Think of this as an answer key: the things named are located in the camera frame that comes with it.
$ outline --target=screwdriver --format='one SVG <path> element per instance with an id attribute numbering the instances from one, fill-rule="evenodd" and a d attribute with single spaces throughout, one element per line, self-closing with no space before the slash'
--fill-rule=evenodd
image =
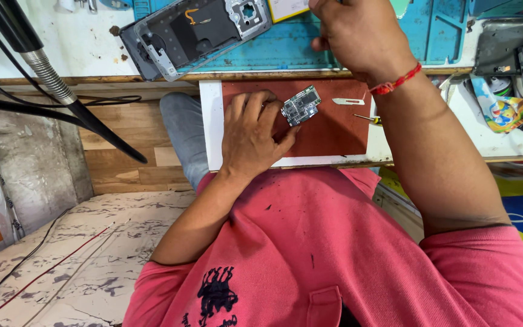
<path id="1" fill-rule="evenodd" d="M 380 117 L 365 117 L 365 116 L 361 116 L 361 115 L 357 115 L 357 114 L 353 114 L 357 117 L 360 117 L 360 118 L 365 118 L 365 119 L 368 119 L 369 121 L 371 121 L 374 125 L 377 125 L 377 126 L 382 126 L 382 120 Z"/>

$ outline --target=pink t-shirt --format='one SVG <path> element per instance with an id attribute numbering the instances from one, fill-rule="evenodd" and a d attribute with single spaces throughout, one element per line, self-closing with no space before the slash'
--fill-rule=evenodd
<path id="1" fill-rule="evenodd" d="M 202 190 L 214 175 L 203 178 Z M 192 264 L 147 263 L 123 326 L 523 326 L 515 227 L 417 245 L 376 206 L 368 169 L 268 170 Z"/>

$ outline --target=knee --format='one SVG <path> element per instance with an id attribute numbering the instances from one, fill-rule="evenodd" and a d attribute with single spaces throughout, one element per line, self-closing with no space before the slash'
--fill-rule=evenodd
<path id="1" fill-rule="evenodd" d="M 165 94 L 161 99 L 159 103 L 159 107 L 162 111 L 166 111 L 168 109 L 174 109 L 183 107 L 184 104 L 186 104 L 188 101 L 191 101 L 192 98 L 183 92 L 171 92 L 168 94 Z"/>

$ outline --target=left hand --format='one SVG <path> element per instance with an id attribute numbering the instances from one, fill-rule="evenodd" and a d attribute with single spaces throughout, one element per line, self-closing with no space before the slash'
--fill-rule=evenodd
<path id="1" fill-rule="evenodd" d="M 225 111 L 221 174 L 251 182 L 294 145 L 300 126 L 292 127 L 276 143 L 271 130 L 284 106 L 274 93 L 263 90 L 236 95 Z M 262 110 L 265 102 L 271 102 Z"/>

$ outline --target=red mat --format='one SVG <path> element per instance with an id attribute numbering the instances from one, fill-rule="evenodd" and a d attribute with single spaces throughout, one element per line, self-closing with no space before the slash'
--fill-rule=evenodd
<path id="1" fill-rule="evenodd" d="M 239 93 L 271 90 L 281 101 L 286 101 L 306 87 L 314 85 L 322 103 L 318 113 L 301 124 L 296 144 L 285 157 L 316 157 L 323 155 L 365 154 L 368 141 L 368 120 L 353 114 L 368 116 L 371 95 L 364 97 L 364 105 L 337 105 L 333 98 L 362 99 L 367 84 L 355 79 L 308 79 L 268 81 L 223 81 L 223 110 Z M 274 138 L 279 140 L 289 129 L 286 118 L 278 113 Z"/>

